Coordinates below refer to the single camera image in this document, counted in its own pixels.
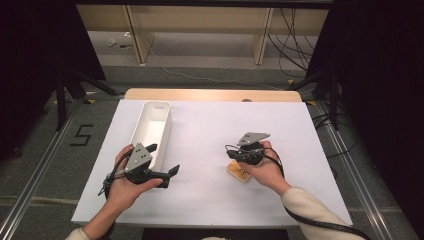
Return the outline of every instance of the white sleeve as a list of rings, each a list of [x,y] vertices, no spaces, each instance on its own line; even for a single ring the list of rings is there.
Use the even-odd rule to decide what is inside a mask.
[[[340,217],[330,211],[318,198],[309,192],[291,187],[281,195],[284,206],[296,215],[314,221],[329,222],[348,226]],[[299,226],[309,240],[359,240],[362,237],[331,229],[324,229],[299,223]]]
[[[69,236],[65,240],[91,240],[82,228],[77,228],[69,234]]]

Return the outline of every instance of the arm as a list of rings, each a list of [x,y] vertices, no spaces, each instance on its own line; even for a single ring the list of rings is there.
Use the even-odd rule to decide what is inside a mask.
[[[128,152],[132,145],[124,147],[115,159],[115,163],[121,156]],[[123,169],[128,159],[122,161],[118,170]],[[100,211],[82,229],[74,230],[67,240],[98,239],[102,237],[126,209],[130,208],[137,198],[162,183],[162,179],[152,179],[146,183],[136,185],[126,178],[113,181],[110,187],[109,197]]]
[[[264,154],[277,159],[276,154],[267,148],[272,148],[268,141],[261,142],[265,148]],[[263,158],[262,161],[254,166],[240,162],[240,167],[250,173],[260,184],[271,188],[276,192],[283,202],[284,206],[296,215],[314,220],[329,223],[336,223],[347,226],[336,214],[331,212],[319,199],[305,190],[292,187],[281,175],[278,166],[269,159]],[[356,235],[340,232],[331,229],[324,229],[299,223],[299,226],[307,239],[363,239]]]

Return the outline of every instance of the white plastic container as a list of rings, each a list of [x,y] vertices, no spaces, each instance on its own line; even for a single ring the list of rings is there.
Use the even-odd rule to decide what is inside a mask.
[[[162,169],[171,125],[171,104],[169,102],[148,101],[144,103],[131,143],[134,146],[141,143],[144,147],[155,143],[158,145],[156,151],[151,153],[153,159],[149,168],[152,171],[160,172]]]

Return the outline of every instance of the white table surface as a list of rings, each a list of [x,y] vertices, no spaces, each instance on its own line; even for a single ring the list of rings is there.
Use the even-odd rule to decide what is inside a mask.
[[[88,222],[105,202],[97,196],[117,153],[130,143],[142,100],[121,100],[72,218]],[[142,194],[117,223],[144,227],[287,228],[296,225],[280,198],[254,178],[226,171],[225,145],[246,132],[271,136],[286,179],[352,224],[304,103],[171,101],[172,128],[162,172],[180,164],[168,189]]]

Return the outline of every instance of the gray floor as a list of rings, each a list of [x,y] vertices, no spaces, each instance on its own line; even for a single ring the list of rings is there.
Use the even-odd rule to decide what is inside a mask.
[[[279,60],[279,53],[268,42],[262,65],[255,65],[250,48],[249,36],[211,35],[211,34],[158,34],[152,51],[145,64],[138,64],[131,47],[131,38],[124,33],[90,32],[93,45],[107,76],[108,85],[116,90],[125,91],[131,87],[166,88],[231,88],[231,89],[287,89],[288,80],[299,81],[305,74],[300,68],[286,59]],[[117,44],[108,47],[110,38]],[[314,44],[316,37],[308,40]],[[298,39],[302,49],[312,53],[305,39]],[[293,51],[288,55],[301,64],[299,56]],[[57,152],[48,171],[37,188],[28,209],[20,220],[13,239],[64,239],[78,225],[70,219],[85,182],[91,172],[101,144],[113,117],[120,97],[102,93],[98,89],[84,85],[95,100],[91,104],[80,101],[68,103],[68,109],[77,106],[75,115],[64,132]],[[301,89],[303,100],[312,100],[312,86]],[[27,135],[21,146],[21,157],[11,157],[0,163],[0,219],[4,220],[27,185],[31,174],[37,168],[40,159],[50,141],[56,134],[57,109],[55,96],[46,104],[47,113],[40,115],[33,130]],[[325,102],[308,105],[311,118],[327,109]],[[418,239],[401,209],[392,197],[377,170],[372,167],[360,137],[348,116],[339,118],[340,135],[350,151],[337,155],[331,126],[317,130],[329,165],[335,173],[336,182],[346,206],[351,213],[354,226],[372,239],[383,239],[367,215],[349,171],[346,170],[344,157],[348,155],[354,161],[361,179],[364,181],[373,202],[375,202],[384,223],[390,232],[387,239]],[[75,147],[73,143],[82,143],[76,138],[81,125],[92,125],[81,129],[82,134],[91,135],[86,146]],[[133,226],[118,226],[113,239],[141,239],[143,229]],[[298,228],[288,230],[290,239],[304,239]]]

